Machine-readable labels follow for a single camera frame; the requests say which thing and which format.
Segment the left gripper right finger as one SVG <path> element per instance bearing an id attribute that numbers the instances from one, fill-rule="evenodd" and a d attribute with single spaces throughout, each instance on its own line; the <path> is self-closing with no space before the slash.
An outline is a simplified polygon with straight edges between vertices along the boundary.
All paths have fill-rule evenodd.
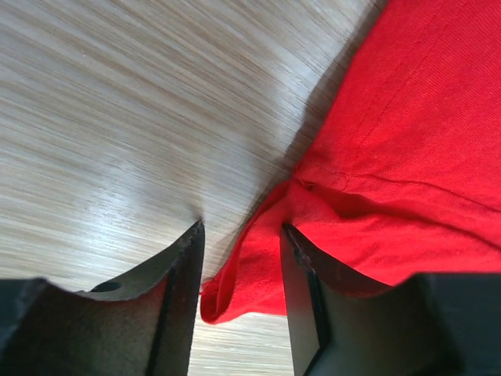
<path id="1" fill-rule="evenodd" d="M 280 235 L 297 375 L 497 375 L 500 276 L 418 273 L 396 286 Z"/>

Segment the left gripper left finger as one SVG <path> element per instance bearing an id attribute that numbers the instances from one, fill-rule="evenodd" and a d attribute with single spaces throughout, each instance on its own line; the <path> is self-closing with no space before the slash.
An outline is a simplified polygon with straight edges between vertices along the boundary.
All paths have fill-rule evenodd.
<path id="1" fill-rule="evenodd" d="M 40 277 L 2 280 L 2 374 L 187 374 L 204 245 L 204 224 L 196 222 L 90 291 Z"/>

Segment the bright red t-shirt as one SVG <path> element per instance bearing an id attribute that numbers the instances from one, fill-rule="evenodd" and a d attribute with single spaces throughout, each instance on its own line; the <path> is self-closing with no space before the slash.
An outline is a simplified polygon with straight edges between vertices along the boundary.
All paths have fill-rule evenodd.
<path id="1" fill-rule="evenodd" d="M 385 6 L 292 176 L 204 284 L 204 322 L 286 312 L 284 223 L 385 284 L 499 272 L 499 2 Z"/>

